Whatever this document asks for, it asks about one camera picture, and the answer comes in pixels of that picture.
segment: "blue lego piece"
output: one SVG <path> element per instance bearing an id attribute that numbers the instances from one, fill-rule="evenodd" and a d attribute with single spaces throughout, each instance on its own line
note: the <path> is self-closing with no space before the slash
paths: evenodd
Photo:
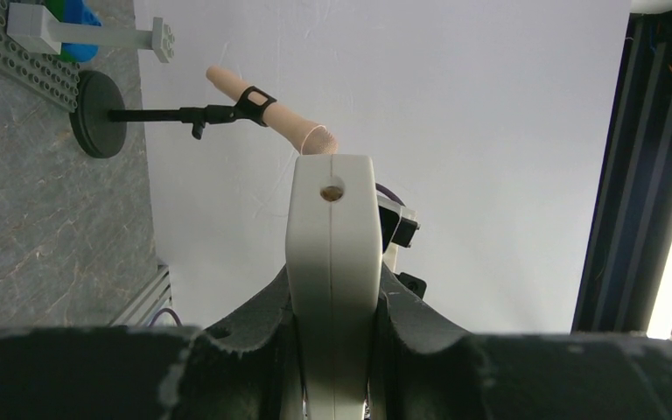
<path id="1" fill-rule="evenodd" d="M 102 26 L 102 22 L 83 3 L 83 0 L 47 0 L 45 6 L 56 19 L 65 24 Z M 98 52 L 97 45 L 63 43 L 60 58 L 65 61 L 85 63 Z"/>

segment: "white wall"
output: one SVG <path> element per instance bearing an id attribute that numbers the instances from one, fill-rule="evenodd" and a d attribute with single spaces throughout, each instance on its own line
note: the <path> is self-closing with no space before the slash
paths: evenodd
<path id="1" fill-rule="evenodd" d="M 136 0 L 176 56 L 141 52 L 143 104 L 229 104 L 220 64 L 326 124 L 419 212 L 398 269 L 485 332 L 570 329 L 629 0 Z M 289 144 L 251 122 L 146 126 L 174 306 L 208 325 L 284 264 Z"/>

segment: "white lego piece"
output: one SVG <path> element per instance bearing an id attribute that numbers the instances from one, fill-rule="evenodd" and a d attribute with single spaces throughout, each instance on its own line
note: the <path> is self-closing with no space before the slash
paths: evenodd
<path id="1" fill-rule="evenodd" d="M 58 21 L 45 6 L 11 3 L 6 34 L 30 53 L 60 54 L 60 42 L 47 32 L 51 22 Z"/>
<path id="2" fill-rule="evenodd" d="M 162 63 L 173 57 L 174 36 L 161 17 L 153 31 L 59 22 L 42 5 L 12 3 L 7 34 L 31 53 L 60 53 L 61 43 L 153 50 Z"/>
<path id="3" fill-rule="evenodd" d="M 363 418 L 381 245 L 370 158 L 299 157 L 285 255 L 309 418 Z"/>
<path id="4" fill-rule="evenodd" d="M 161 17 L 154 17 L 152 32 L 151 49 L 156 53 L 158 61 L 168 63 L 173 58 L 174 36 L 172 28 L 165 24 Z"/>

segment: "gray table surface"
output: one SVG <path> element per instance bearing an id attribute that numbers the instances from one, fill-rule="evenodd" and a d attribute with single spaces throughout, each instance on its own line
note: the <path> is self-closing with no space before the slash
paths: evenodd
<path id="1" fill-rule="evenodd" d="M 87 1 L 135 27 L 131 0 Z M 101 48 L 101 70 L 141 107 L 137 52 Z M 107 324 L 157 270 L 142 124 L 92 159 L 68 115 L 0 75 L 0 326 Z"/>

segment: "black stand arm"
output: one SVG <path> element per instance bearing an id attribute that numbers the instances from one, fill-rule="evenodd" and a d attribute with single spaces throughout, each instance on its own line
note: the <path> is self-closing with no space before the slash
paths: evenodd
<path id="1" fill-rule="evenodd" d="M 107 113 L 113 123 L 179 121 L 192 125 L 192 136 L 202 138 L 202 130 L 207 124 L 232 123 L 246 118 L 236 107 L 227 105 L 207 105 L 204 108 L 111 110 Z"/>

